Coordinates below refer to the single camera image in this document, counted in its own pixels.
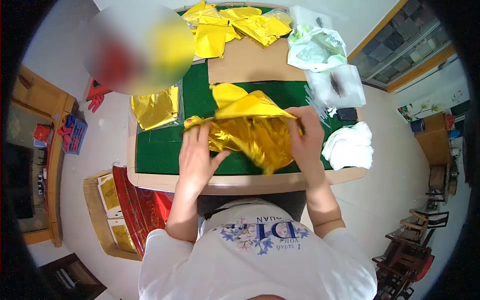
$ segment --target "television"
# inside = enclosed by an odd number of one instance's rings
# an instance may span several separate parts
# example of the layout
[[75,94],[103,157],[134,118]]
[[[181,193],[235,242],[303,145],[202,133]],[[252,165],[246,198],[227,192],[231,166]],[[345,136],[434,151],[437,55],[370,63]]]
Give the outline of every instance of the television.
[[12,203],[18,219],[33,217],[32,164],[33,149],[5,143],[2,180],[5,196]]

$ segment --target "floor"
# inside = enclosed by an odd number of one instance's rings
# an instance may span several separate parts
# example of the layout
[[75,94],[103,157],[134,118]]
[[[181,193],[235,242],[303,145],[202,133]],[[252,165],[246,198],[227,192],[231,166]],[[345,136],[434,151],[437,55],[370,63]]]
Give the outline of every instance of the floor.
[[[409,125],[394,107],[393,96],[365,86],[365,121],[372,134],[373,166],[359,180],[332,186],[348,229],[370,257],[388,245],[386,233],[398,227],[410,208],[425,202],[428,163]],[[108,287],[114,299],[138,299],[140,262],[106,255],[93,230],[83,196],[82,180],[126,164],[129,98],[110,93],[92,113],[80,103],[88,131],[80,155],[66,155],[61,182],[60,214],[64,244]],[[302,222],[311,226],[307,213]]]

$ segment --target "wooden chair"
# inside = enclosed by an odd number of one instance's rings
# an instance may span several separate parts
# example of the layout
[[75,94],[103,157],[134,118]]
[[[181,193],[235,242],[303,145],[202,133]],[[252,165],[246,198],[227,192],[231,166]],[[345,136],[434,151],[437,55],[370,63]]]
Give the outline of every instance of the wooden chair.
[[[412,221],[412,217],[409,217],[400,221],[400,224],[405,225],[407,230],[410,230],[411,232],[413,232],[413,234],[410,234],[409,237],[407,238],[407,240],[409,241],[420,243],[421,238],[423,237],[423,235],[428,229],[441,228],[441,227],[447,226],[449,212],[427,214],[427,213],[416,211],[414,209],[410,209],[409,212],[413,216],[413,221]],[[431,219],[434,216],[440,216],[440,215],[445,215],[445,216],[437,220]]]
[[391,300],[400,296],[408,299],[411,296],[413,289],[409,285],[422,279],[433,261],[432,250],[427,244],[434,231],[429,232],[422,245],[385,236],[392,240],[387,251],[384,255],[372,258],[378,266],[378,289],[374,299],[381,300],[384,296]]

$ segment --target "red banner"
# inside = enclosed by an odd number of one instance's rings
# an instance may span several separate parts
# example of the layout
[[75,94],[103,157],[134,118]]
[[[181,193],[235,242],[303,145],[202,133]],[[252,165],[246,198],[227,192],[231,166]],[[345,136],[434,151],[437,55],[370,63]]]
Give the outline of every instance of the red banner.
[[131,184],[127,168],[113,167],[112,173],[125,223],[138,255],[143,259],[148,233],[165,228],[162,214],[165,216],[166,212],[164,206],[159,205],[159,200],[170,200],[163,192],[141,189]]

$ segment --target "blue container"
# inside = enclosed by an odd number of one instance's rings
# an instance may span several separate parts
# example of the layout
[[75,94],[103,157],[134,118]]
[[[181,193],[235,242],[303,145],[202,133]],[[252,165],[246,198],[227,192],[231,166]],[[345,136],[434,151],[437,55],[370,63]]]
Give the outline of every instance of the blue container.
[[423,119],[415,120],[410,123],[410,128],[413,132],[425,131],[425,123],[423,122]]
[[75,118],[74,122],[75,123],[73,125],[72,133],[70,134],[70,141],[68,142],[67,149],[63,149],[63,147],[62,149],[65,151],[65,153],[79,155],[88,125],[77,118]]

